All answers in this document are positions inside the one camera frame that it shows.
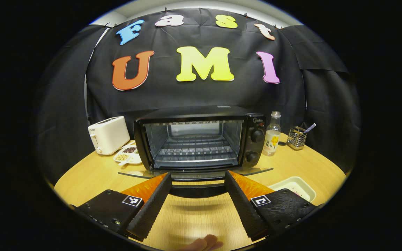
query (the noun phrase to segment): plastic bottle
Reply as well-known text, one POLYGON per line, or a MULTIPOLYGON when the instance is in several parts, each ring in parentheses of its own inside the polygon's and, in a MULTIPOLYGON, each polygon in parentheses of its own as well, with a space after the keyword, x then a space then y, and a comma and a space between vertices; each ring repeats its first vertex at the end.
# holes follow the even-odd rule
POLYGON ((266 129, 265 142, 263 143, 262 153, 266 156, 273 156, 276 153, 281 133, 280 117, 281 114, 278 111, 271 113, 271 123, 266 129))

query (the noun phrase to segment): bottle label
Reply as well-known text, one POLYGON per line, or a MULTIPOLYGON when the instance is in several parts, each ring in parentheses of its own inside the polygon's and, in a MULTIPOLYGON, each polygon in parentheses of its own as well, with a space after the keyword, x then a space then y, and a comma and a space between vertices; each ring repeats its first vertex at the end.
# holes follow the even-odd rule
POLYGON ((263 150, 267 152, 275 152, 277 146, 279 145, 279 136, 266 134, 265 144, 263 145, 263 150))

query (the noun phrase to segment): colorful letter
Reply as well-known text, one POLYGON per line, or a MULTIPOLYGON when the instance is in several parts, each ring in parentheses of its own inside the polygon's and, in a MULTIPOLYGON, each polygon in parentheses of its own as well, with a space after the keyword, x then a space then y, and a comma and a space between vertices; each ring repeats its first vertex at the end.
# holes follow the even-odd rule
POLYGON ((183 16, 181 15, 169 15, 169 16, 163 16, 161 17, 160 21, 157 21, 155 23, 156 26, 178 26, 181 24, 184 24, 182 21, 184 19, 183 16))
POLYGON ((176 76, 177 81, 194 81, 196 75, 192 73, 192 65, 202 79, 206 79, 212 66, 214 73, 210 77, 214 81, 232 81, 230 73, 228 54, 229 50, 221 47, 214 47, 207 57, 204 57, 197 48, 192 46, 179 47, 177 52, 181 53, 181 73, 176 76))
POLYGON ((276 40, 275 37, 271 36, 269 34, 269 32, 271 31, 270 29, 268 29, 266 26, 264 26, 263 24, 254 24, 256 27, 258 27, 260 29, 260 32, 268 39, 271 40, 276 40))
POLYGON ((136 55, 139 59, 139 69, 135 78, 126 78, 126 64, 131 59, 130 56, 121 57, 114 60, 113 66, 113 86, 119 90, 130 90, 137 88, 139 85, 145 82, 148 76, 148 65, 150 64, 150 57, 154 54, 154 51, 143 51, 136 55))
POLYGON ((123 28, 122 30, 119 30, 116 34, 120 34, 120 38, 122 38, 122 41, 120 42, 120 45, 123 45, 130 41, 131 39, 137 37, 139 33, 133 33, 133 31, 139 31, 141 30, 141 26, 139 24, 142 24, 143 20, 136 21, 127 27, 123 28))
POLYGON ((265 70, 265 75, 263 76, 263 81, 266 83, 278 84, 280 79, 277 78, 276 70, 274 69, 273 56, 269 53, 257 51, 257 55, 260 56, 261 62, 263 63, 263 70, 265 70))
POLYGON ((215 23, 219 27, 227 27, 231 29, 235 29, 236 27, 238 27, 238 24, 235 22, 235 18, 231 16, 217 15, 215 19, 217 20, 215 23))

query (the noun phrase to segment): oven control panel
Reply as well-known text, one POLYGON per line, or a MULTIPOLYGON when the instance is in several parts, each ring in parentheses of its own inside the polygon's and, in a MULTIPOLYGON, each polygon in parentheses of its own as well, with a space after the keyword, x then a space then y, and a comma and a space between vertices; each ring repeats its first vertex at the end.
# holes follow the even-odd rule
POLYGON ((263 150, 265 141, 266 118, 261 113, 248 113, 246 146, 244 149, 244 167, 252 167, 257 164, 263 150))

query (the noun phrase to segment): white toaster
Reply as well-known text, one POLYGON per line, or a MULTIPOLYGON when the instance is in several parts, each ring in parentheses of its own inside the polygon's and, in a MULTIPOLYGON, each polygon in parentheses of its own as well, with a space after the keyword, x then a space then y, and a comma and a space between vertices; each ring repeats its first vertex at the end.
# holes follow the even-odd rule
POLYGON ((89 136, 96 152, 111 155, 129 141, 128 130, 123 116, 105 119, 88 127, 89 136))

